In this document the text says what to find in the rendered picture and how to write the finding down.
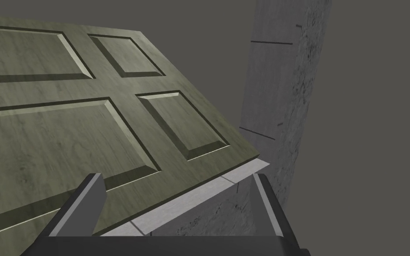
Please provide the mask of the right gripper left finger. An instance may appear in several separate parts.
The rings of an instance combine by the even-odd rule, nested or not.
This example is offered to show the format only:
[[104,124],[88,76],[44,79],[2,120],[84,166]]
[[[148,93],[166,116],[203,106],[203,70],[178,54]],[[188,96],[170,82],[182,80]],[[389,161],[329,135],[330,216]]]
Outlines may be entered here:
[[45,226],[40,237],[91,236],[106,199],[102,174],[89,174]]

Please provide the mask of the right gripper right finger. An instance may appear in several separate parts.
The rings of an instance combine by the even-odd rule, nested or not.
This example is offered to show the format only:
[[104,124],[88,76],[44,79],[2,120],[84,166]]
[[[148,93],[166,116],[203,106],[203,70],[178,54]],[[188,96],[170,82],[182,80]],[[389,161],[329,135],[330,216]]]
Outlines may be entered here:
[[257,236],[295,237],[276,194],[263,173],[252,175],[251,207]]

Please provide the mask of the olive green panelled door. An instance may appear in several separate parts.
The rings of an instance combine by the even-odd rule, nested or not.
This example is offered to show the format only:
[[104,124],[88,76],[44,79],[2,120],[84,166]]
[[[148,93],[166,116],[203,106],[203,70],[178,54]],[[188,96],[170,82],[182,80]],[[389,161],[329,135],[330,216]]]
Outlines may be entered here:
[[90,173],[101,235],[257,157],[143,33],[0,16],[0,256]]

